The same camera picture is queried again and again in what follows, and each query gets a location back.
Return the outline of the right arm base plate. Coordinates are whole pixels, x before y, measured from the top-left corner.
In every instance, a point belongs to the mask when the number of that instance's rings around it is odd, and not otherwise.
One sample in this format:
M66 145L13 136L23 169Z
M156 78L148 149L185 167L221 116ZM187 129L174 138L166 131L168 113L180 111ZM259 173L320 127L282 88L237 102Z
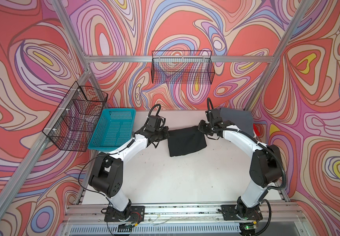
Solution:
M263 219L259 206L248 208L244 204L221 205L218 212L223 215L225 221L261 221Z

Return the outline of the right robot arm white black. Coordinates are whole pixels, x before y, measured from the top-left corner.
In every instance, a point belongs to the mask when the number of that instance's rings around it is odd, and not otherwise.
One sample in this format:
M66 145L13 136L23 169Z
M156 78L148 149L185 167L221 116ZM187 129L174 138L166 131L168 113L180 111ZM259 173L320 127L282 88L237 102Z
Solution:
M259 205L267 193L274 189L284 190L287 187L287 174L281 160L280 150L276 145L267 145L254 136L241 130L231 121L223 121L220 109L215 108L210 98L206 100L207 120L201 120L198 130L207 138L213 135L223 138L239 147L251 160L250 182L243 195L236 202L232 211L237 218L247 220L259 211Z

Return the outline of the teal plastic basket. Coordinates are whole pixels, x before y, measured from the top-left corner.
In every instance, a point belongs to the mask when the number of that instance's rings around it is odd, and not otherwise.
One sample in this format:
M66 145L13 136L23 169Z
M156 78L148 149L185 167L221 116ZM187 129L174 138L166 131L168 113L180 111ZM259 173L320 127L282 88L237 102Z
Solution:
M132 138L135 116L131 108L104 109L88 148L109 152L121 147Z

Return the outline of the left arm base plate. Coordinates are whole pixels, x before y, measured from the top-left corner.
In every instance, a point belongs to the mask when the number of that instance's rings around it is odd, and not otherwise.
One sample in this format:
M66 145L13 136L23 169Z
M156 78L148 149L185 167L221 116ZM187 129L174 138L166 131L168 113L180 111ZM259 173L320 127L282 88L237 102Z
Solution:
M145 206L132 206L124 211L118 211L113 207L101 210L105 215L105 222L141 222L144 220Z

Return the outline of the black t shirt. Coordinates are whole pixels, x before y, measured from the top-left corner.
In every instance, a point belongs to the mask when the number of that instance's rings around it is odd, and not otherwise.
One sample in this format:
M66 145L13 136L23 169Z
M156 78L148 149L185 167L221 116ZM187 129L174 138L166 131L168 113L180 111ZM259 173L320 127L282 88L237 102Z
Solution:
M205 136L197 126L171 130L167 140L170 157L188 155L207 147Z

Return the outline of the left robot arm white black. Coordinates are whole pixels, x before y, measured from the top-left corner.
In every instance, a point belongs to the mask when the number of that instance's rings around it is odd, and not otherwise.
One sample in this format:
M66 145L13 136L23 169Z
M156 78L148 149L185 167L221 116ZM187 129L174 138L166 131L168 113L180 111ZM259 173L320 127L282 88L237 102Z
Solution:
M155 104L147 115L144 125L137 130L133 137L114 151L99 153L94 161L88 178L88 186L84 190L102 195L109 203L107 215L126 221L139 213L131 210L132 202L122 191L124 164L140 151L150 145L158 147L161 141L168 139L169 128L165 126L166 119L159 115L162 106Z

